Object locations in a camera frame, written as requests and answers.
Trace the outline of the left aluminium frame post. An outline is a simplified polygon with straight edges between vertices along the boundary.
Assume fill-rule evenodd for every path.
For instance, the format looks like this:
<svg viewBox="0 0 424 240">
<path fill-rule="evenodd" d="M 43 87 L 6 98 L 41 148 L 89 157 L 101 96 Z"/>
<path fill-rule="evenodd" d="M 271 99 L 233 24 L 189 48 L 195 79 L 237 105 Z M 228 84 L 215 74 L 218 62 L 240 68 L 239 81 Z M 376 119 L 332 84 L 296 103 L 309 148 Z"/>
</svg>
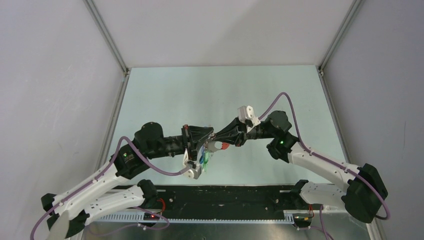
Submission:
<svg viewBox="0 0 424 240">
<path fill-rule="evenodd" d="M 117 62 L 119 69 L 124 76 L 128 75 L 129 67 L 124 61 L 117 44 L 115 43 L 113 36 L 111 35 L 104 18 L 102 17 L 94 0 L 83 0 L 89 14 L 91 15 L 95 25 L 97 26 L 100 34 L 102 35 L 107 47 L 109 48 L 113 58 Z"/>
</svg>

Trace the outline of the aluminium frame post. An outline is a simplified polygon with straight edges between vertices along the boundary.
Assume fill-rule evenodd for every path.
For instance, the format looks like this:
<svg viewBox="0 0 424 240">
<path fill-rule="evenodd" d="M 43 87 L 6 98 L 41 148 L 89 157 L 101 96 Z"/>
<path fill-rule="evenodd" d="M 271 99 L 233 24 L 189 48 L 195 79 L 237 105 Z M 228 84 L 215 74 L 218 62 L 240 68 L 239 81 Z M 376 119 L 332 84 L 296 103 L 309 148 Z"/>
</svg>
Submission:
<svg viewBox="0 0 424 240">
<path fill-rule="evenodd" d="M 97 26 L 100 34 L 102 35 L 107 47 L 109 48 L 113 58 L 117 62 L 119 69 L 124 76 L 128 75 L 129 67 L 124 61 L 117 44 L 115 43 L 113 36 L 111 35 L 104 18 L 102 17 L 94 0 L 83 0 L 89 14 L 91 15 L 95 25 Z"/>
<path fill-rule="evenodd" d="M 365 0 L 354 0 L 345 17 L 343 18 L 339 28 L 336 31 L 335 36 L 333 37 L 329 47 L 327 48 L 320 64 L 317 67 L 317 70 L 319 72 L 319 75 L 321 77 L 325 74 L 325 69 L 327 65 L 329 64 L 330 60 L 332 59 L 334 53 L 337 51 L 338 47 L 340 46 L 343 38 L 347 34 L 350 26 L 354 22 L 356 16 L 358 15 L 359 11 L 361 10 L 361 7 L 363 6 Z"/>
</svg>

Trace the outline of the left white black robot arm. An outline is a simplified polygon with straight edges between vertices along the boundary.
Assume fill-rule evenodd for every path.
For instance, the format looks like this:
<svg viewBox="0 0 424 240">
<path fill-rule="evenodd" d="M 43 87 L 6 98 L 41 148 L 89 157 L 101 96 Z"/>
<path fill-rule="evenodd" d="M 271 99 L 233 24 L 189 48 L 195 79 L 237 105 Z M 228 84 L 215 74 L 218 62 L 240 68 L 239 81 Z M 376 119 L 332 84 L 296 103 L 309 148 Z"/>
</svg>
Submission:
<svg viewBox="0 0 424 240">
<path fill-rule="evenodd" d="M 202 166 L 199 152 L 213 134 L 212 127 L 184 125 L 180 135 L 164 136 L 159 123 L 149 122 L 133 139 L 122 136 L 111 159 L 75 187 L 61 194 L 47 193 L 41 198 L 51 240 L 64 240 L 81 232 L 93 221 L 119 210 L 158 202 L 156 187 L 141 180 L 125 191 L 108 191 L 125 184 L 146 170 L 164 176 L 187 175 L 197 179 Z"/>
</svg>

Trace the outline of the red handled metal key holder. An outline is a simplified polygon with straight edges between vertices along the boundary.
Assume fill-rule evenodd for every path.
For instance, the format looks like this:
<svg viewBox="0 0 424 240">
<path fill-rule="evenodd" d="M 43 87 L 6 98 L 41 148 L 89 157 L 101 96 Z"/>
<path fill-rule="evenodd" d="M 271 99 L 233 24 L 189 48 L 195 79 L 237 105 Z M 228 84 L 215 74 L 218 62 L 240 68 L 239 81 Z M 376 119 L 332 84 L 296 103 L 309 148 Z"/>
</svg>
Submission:
<svg viewBox="0 0 424 240">
<path fill-rule="evenodd" d="M 229 143 L 212 140 L 208 140 L 204 144 L 204 148 L 210 153 L 226 150 L 229 146 Z"/>
</svg>

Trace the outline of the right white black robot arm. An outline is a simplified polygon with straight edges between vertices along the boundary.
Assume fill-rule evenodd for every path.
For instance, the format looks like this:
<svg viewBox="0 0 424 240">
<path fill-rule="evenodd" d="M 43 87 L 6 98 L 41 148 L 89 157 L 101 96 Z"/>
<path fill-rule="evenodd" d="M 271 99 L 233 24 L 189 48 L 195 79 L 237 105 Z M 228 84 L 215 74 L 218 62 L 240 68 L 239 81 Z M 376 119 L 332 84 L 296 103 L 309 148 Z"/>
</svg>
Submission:
<svg viewBox="0 0 424 240">
<path fill-rule="evenodd" d="M 300 180 L 298 190 L 290 195 L 291 204 L 303 209 L 308 204 L 321 204 L 344 208 L 355 219 L 370 224 L 378 215 L 388 196 L 387 188 L 371 164 L 357 166 L 339 163 L 324 156 L 292 135 L 292 124 L 284 111 L 276 110 L 264 121 L 236 117 L 229 125 L 215 133 L 212 140 L 241 147 L 248 140 L 271 139 L 266 146 L 275 160 L 282 160 L 305 168 L 331 182 L 326 190 L 308 180 Z"/>
</svg>

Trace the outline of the blue key tag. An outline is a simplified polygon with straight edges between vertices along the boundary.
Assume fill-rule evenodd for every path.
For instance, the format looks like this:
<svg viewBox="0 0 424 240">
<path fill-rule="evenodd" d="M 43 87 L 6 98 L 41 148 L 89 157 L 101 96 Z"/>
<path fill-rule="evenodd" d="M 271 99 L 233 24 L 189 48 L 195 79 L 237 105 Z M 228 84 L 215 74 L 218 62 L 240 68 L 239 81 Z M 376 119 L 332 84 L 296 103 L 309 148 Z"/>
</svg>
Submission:
<svg viewBox="0 0 424 240">
<path fill-rule="evenodd" d="M 204 162 L 205 162 L 205 149 L 202 148 L 199 163 L 202 165 Z"/>
</svg>

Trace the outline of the right aluminium frame post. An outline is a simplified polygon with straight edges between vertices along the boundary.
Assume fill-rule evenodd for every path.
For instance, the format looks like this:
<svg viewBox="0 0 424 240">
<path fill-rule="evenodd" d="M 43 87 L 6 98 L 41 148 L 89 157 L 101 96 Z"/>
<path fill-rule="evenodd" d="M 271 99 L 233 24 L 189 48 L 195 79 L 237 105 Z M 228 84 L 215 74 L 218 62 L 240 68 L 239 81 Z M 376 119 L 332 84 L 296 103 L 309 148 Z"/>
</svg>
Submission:
<svg viewBox="0 0 424 240">
<path fill-rule="evenodd" d="M 329 64 L 330 60 L 332 59 L 334 53 L 337 51 L 338 47 L 340 46 L 343 38 L 347 34 L 350 26 L 354 22 L 356 16 L 358 15 L 359 11 L 361 10 L 361 7 L 363 6 L 365 0 L 354 0 L 345 17 L 343 18 L 339 28 L 336 31 L 335 36 L 333 37 L 329 47 L 327 48 L 320 64 L 317 67 L 317 70 L 319 72 L 319 75 L 321 77 L 325 74 L 325 69 L 327 65 Z"/>
</svg>

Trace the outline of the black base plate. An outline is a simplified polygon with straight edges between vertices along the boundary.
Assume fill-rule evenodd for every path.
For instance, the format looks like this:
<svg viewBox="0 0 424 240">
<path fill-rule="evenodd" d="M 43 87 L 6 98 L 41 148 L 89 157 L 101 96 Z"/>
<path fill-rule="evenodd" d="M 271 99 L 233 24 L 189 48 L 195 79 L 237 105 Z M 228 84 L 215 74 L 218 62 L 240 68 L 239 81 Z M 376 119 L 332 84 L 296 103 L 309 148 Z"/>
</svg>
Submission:
<svg viewBox="0 0 424 240">
<path fill-rule="evenodd" d="M 296 185 L 156 185 L 157 196 L 141 205 L 167 218 L 280 220 L 286 211 L 319 210 Z"/>
</svg>

